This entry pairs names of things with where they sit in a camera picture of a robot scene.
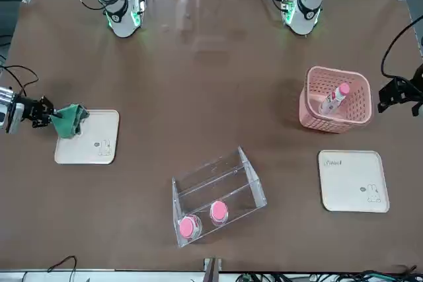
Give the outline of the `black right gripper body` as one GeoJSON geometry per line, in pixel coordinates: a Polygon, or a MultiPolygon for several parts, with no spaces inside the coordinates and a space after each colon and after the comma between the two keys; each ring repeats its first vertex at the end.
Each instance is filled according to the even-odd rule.
{"type": "Polygon", "coordinates": [[[32,115],[32,110],[36,103],[36,100],[25,96],[16,96],[14,99],[15,110],[13,118],[18,121],[29,119],[32,115]]]}

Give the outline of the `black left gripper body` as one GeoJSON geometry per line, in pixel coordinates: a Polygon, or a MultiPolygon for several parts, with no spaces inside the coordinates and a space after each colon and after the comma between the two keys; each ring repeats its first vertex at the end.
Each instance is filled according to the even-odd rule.
{"type": "Polygon", "coordinates": [[[403,103],[405,102],[417,102],[422,103],[422,68],[421,64],[414,76],[411,79],[403,79],[404,90],[403,90],[403,103]]]}

